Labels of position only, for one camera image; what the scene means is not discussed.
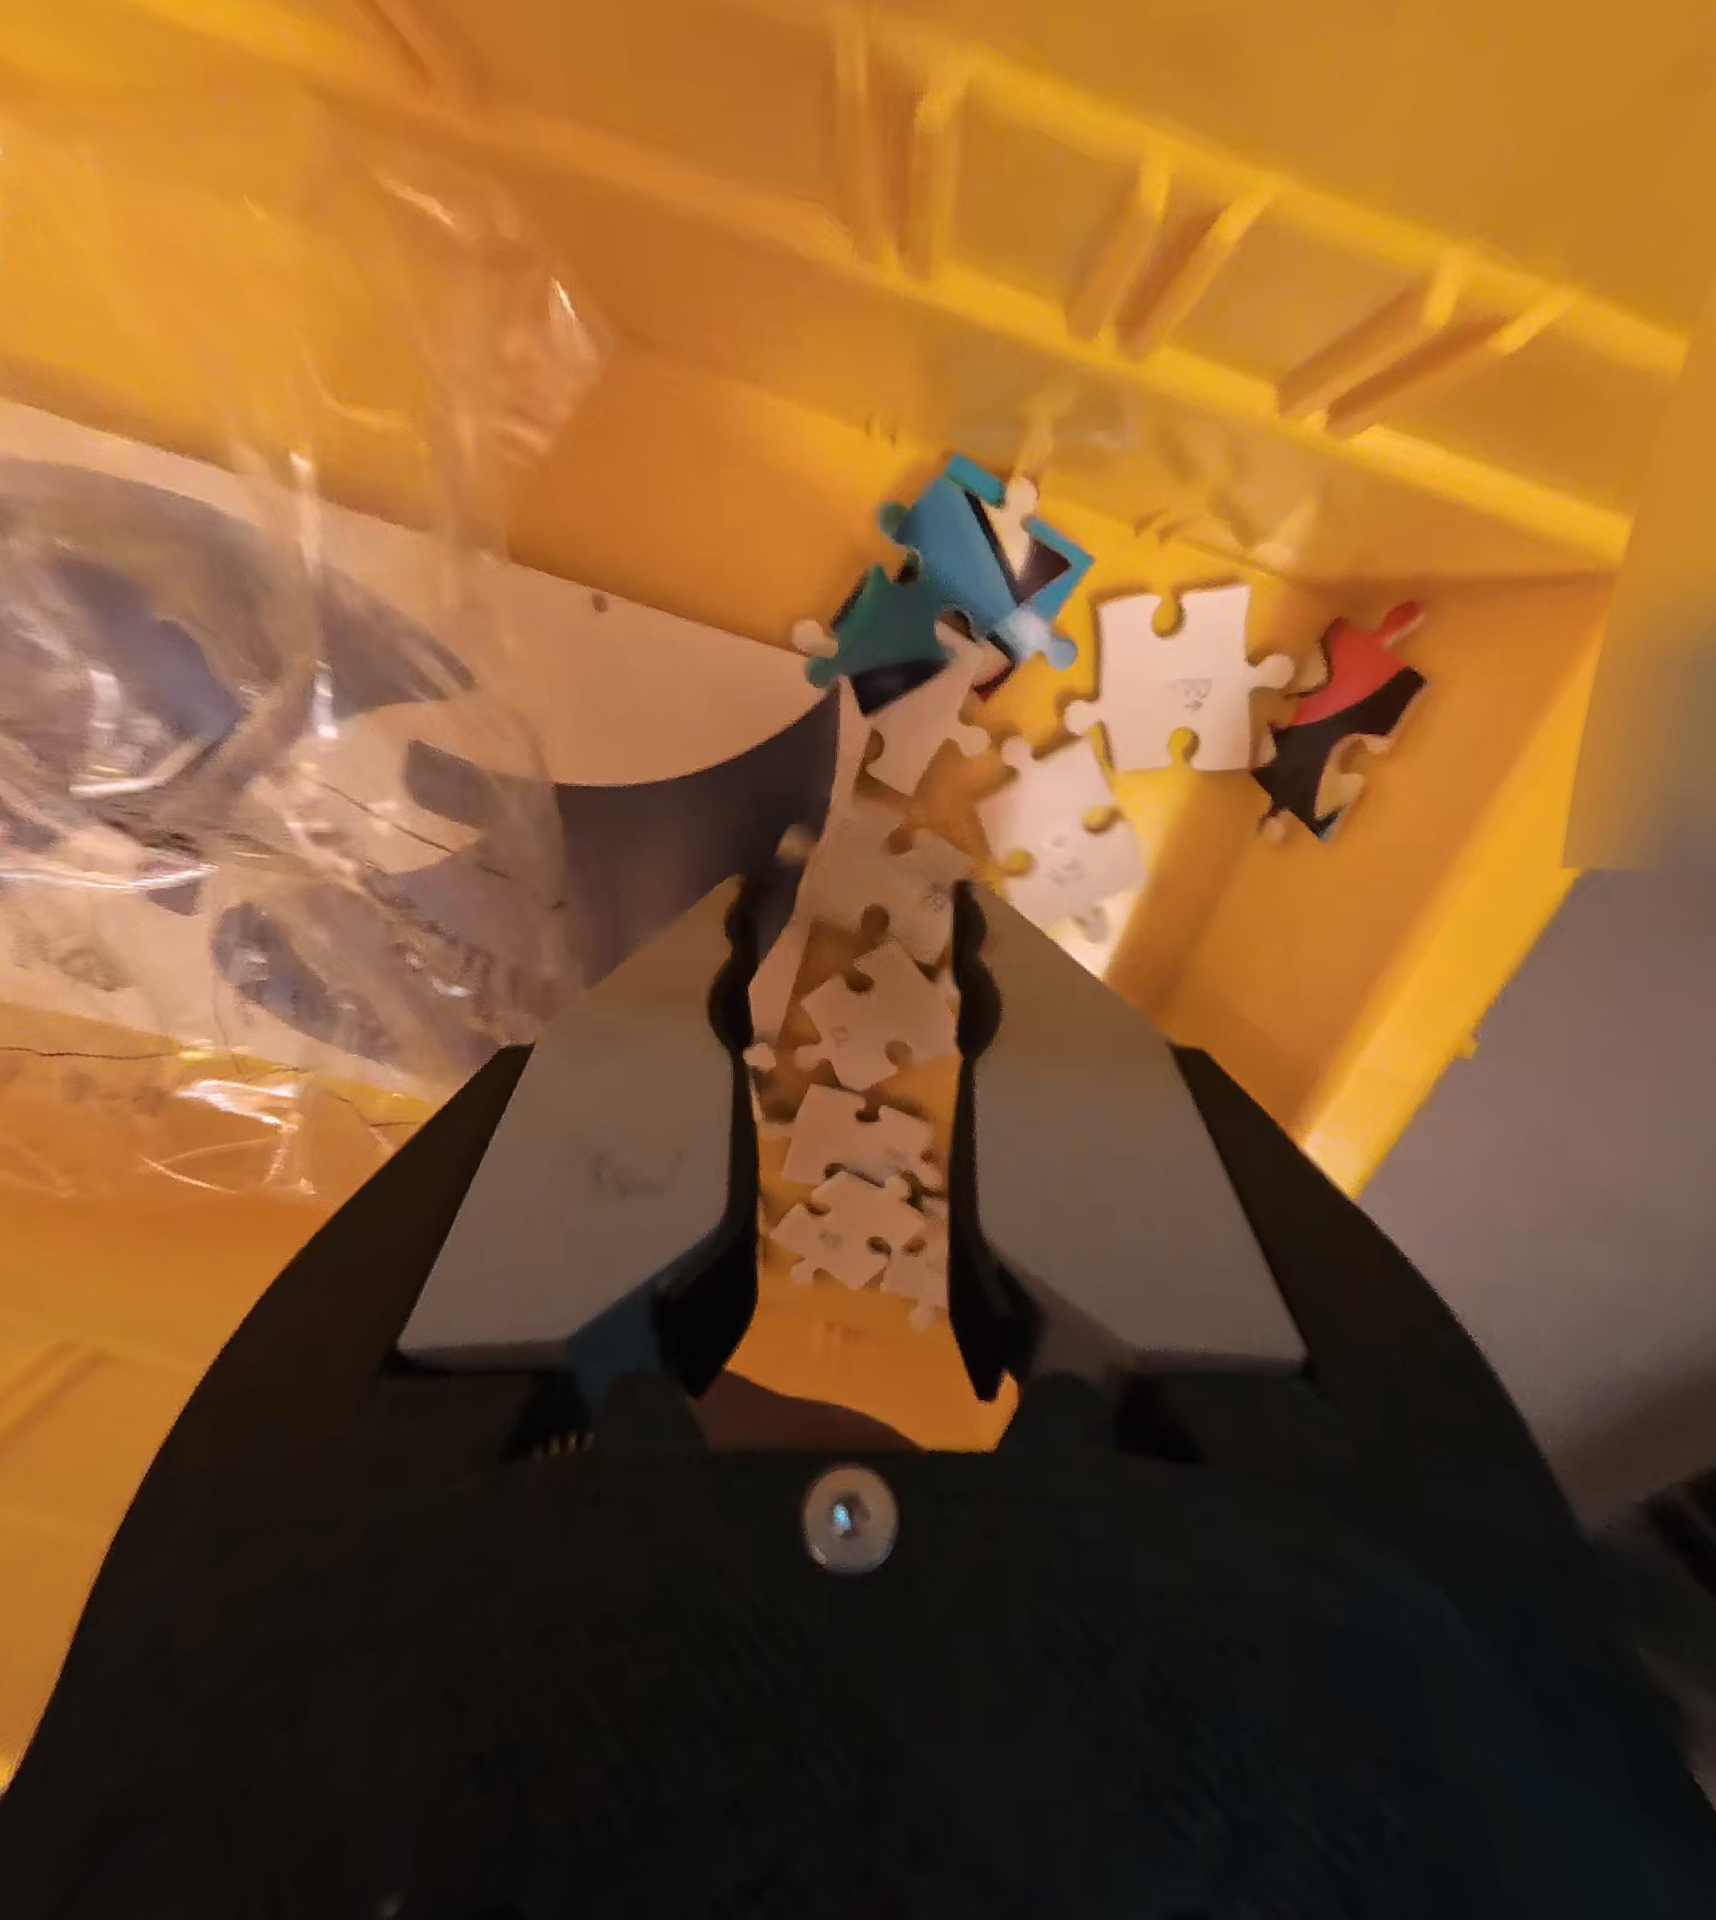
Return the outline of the yellow plastic bin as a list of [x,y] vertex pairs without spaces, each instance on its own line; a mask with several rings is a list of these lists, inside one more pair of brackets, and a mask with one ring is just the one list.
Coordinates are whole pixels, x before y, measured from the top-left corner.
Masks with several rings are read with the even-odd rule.
[[[1125,589],[1247,583],[1298,664],[1420,602],[1329,840],[1244,777],[1115,781],[1150,872],[1106,974],[1356,1192],[1569,888],[1703,297],[1603,190],[1659,157],[1639,33],[1694,10],[0,5],[0,84],[302,98],[505,180],[603,338],[510,567],[801,663],[960,452],[1091,553],[1080,644]],[[197,1371],[361,1176],[0,1190],[0,1783]]]

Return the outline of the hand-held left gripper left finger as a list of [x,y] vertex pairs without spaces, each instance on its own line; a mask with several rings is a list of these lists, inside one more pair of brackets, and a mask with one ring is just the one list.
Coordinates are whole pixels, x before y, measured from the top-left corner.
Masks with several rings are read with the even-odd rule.
[[584,1405],[661,1374],[701,1396],[756,1305],[750,975],[756,894],[730,876],[529,1048],[399,1351],[553,1371]]

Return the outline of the clear plastic bag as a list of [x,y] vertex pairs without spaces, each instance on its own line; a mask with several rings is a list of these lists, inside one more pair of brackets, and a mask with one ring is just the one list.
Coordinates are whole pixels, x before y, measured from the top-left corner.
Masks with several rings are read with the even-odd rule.
[[0,1190],[339,1187],[573,999],[510,508],[600,363],[442,142],[0,84]]

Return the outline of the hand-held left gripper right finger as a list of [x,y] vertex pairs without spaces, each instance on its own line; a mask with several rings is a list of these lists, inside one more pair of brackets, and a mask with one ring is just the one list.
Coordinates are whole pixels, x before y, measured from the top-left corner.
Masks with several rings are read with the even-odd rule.
[[957,886],[952,972],[948,1328],[973,1394],[1299,1371],[1175,1048],[981,883]]

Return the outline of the pile of puzzle pieces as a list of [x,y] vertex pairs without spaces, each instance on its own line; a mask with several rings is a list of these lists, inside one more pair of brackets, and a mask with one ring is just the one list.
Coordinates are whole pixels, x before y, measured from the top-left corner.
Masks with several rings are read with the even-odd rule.
[[964,455],[877,522],[897,563],[792,629],[840,767],[822,826],[779,841],[796,896],[750,988],[747,1063],[767,1256],[925,1328],[947,1313],[947,1172],[937,1124],[892,1091],[953,1044],[957,886],[983,876],[1104,975],[1150,872],[1121,777],[1244,777],[1265,832],[1325,841],[1363,785],[1345,754],[1386,746],[1427,681],[1399,659],[1420,602],[1336,618],[1298,664],[1253,650],[1239,581],[1104,594],[1080,644],[1064,614],[1091,553],[1030,479]]

